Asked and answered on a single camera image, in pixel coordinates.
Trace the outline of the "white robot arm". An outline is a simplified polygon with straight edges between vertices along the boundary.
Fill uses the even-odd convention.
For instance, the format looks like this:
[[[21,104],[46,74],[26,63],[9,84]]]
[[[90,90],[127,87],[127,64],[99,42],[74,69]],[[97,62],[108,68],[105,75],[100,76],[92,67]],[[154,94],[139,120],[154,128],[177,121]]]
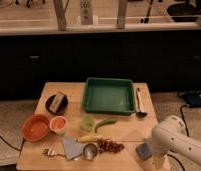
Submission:
[[[155,125],[147,139],[152,154],[175,151],[201,166],[201,142],[183,134],[186,126],[180,117],[171,115]]]

